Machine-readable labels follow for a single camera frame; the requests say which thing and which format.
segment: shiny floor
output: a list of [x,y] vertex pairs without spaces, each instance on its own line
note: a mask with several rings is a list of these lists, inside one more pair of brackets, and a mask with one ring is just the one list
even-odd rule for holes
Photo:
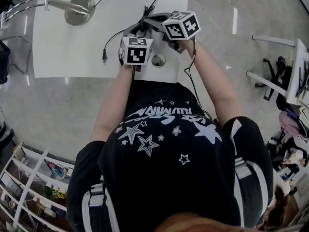
[[[255,81],[246,76],[246,71],[269,77],[262,59],[268,58],[275,65],[278,56],[290,57],[291,49],[255,42],[252,35],[300,38],[309,46],[309,14],[299,0],[189,0],[188,9],[197,13],[202,26],[197,38],[225,69],[248,117],[259,125],[267,141],[280,127],[277,94],[271,101],[265,101],[264,89],[254,88]],[[1,37],[23,35],[32,41],[33,18],[34,11],[17,16]],[[15,61],[24,68],[27,45],[16,40],[8,44]],[[181,58],[184,68],[189,58],[187,54]],[[204,109],[215,117],[195,69],[193,78]],[[192,90],[190,80],[182,71],[178,81]],[[75,160],[89,140],[100,103],[112,82],[101,78],[35,79],[31,60],[27,75],[11,68],[8,83],[0,86],[0,106],[17,140]]]

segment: round metal base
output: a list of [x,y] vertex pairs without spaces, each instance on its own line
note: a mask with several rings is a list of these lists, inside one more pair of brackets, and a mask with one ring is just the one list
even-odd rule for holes
[[95,12],[95,4],[93,0],[71,0],[72,3],[81,5],[90,11],[90,14],[78,14],[75,12],[65,12],[64,18],[66,22],[73,26],[79,26],[88,22]]

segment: black t-shirt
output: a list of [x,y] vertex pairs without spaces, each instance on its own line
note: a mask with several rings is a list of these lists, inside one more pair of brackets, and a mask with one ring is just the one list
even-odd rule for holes
[[[67,200],[76,231],[84,231],[83,195],[101,175],[120,231],[151,232],[179,212],[254,227],[273,196],[258,126],[238,117],[220,128],[182,86],[139,97],[106,143],[79,152]],[[110,231],[108,212],[90,209],[93,231]]]

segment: white cube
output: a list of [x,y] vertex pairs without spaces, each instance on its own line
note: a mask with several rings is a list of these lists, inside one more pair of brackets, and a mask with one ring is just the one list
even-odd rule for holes
[[124,64],[146,65],[153,41],[153,39],[123,37],[122,56]]
[[195,12],[179,12],[162,23],[171,41],[189,40],[201,31]]

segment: star print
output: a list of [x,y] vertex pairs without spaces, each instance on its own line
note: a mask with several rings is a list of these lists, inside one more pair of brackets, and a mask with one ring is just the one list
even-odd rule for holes
[[173,129],[173,132],[172,132],[172,134],[174,134],[176,137],[178,136],[178,133],[181,133],[182,131],[181,130],[179,130],[179,126],[177,126],[177,127],[175,127],[174,129]]
[[216,132],[216,126],[214,124],[210,124],[208,126],[202,126],[193,121],[195,127],[199,130],[199,133],[195,134],[195,137],[206,137],[213,145],[216,143],[216,138],[218,138],[221,142],[222,139],[219,133]]
[[178,161],[180,161],[184,166],[187,162],[190,162],[188,157],[189,157],[189,155],[184,156],[183,154],[181,154],[180,159]]
[[161,99],[161,100],[155,102],[155,104],[156,104],[156,103],[160,103],[161,105],[163,105],[163,102],[166,102],[166,101],[163,101],[163,100]]
[[140,145],[139,149],[137,150],[137,152],[144,150],[147,153],[148,156],[151,156],[152,149],[160,146],[160,145],[158,145],[158,144],[156,144],[155,142],[152,141],[152,139],[153,139],[152,135],[150,135],[146,139],[143,139],[140,136],[137,136],[137,137],[139,138],[139,140],[141,142],[141,145]]
[[165,137],[162,136],[162,135],[158,136],[159,141],[163,141],[164,138],[165,138]]
[[129,137],[130,144],[132,145],[136,134],[144,134],[144,132],[142,132],[138,127],[139,127],[139,124],[137,124],[136,126],[134,126],[134,127],[132,127],[132,128],[127,127],[127,128],[126,128],[126,133],[124,133],[124,134],[123,134],[120,138],[118,138],[118,139],[122,139],[122,138],[128,136],[128,137]]
[[121,126],[121,127],[118,127],[118,128],[115,130],[115,133],[118,133],[118,132],[120,132],[120,131],[122,131],[122,126]]
[[144,127],[144,126],[147,126],[147,122],[146,122],[146,121],[143,121],[143,122],[140,123],[140,125],[143,126],[143,127]]

